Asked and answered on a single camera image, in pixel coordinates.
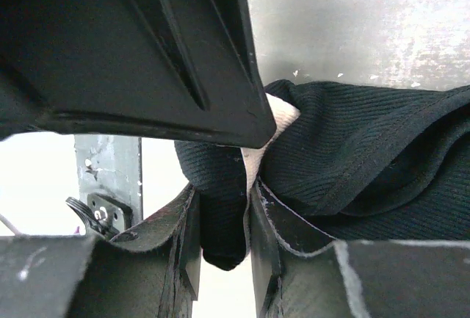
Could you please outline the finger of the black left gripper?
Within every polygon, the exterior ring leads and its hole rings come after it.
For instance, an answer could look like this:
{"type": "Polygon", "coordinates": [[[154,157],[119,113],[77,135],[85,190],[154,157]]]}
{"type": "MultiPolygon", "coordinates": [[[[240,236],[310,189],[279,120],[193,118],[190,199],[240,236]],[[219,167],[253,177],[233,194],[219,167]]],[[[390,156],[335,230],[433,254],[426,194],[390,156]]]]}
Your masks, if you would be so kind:
{"type": "Polygon", "coordinates": [[[1,0],[1,137],[33,131],[265,145],[247,0],[1,0]]]}

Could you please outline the black underwear cream waistband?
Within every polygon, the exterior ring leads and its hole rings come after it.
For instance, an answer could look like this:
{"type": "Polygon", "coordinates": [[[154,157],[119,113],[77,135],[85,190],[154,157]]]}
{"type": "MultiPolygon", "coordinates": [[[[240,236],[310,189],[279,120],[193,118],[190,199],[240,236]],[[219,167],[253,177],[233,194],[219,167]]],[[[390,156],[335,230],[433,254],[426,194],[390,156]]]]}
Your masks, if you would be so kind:
{"type": "Polygon", "coordinates": [[[469,239],[468,87],[280,80],[266,92],[278,132],[264,148],[175,143],[208,263],[228,271],[248,254],[257,181],[336,239],[469,239]]]}

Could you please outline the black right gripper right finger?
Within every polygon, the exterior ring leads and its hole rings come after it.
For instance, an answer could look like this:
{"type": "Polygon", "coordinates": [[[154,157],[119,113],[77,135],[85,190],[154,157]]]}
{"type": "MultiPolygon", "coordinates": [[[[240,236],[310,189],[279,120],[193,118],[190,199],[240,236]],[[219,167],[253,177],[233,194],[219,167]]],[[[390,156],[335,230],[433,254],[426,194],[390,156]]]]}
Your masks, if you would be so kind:
{"type": "Polygon", "coordinates": [[[465,241],[337,240],[251,191],[251,264],[258,317],[467,317],[465,241]]]}

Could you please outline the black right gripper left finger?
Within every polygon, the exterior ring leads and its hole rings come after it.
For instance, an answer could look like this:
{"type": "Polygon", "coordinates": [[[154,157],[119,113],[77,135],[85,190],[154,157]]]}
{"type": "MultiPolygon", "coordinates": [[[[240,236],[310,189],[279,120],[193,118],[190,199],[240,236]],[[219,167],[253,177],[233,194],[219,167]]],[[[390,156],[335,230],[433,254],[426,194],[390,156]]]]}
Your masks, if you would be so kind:
{"type": "Polygon", "coordinates": [[[2,237],[1,315],[189,317],[199,271],[199,196],[187,186],[110,241],[2,237]]]}

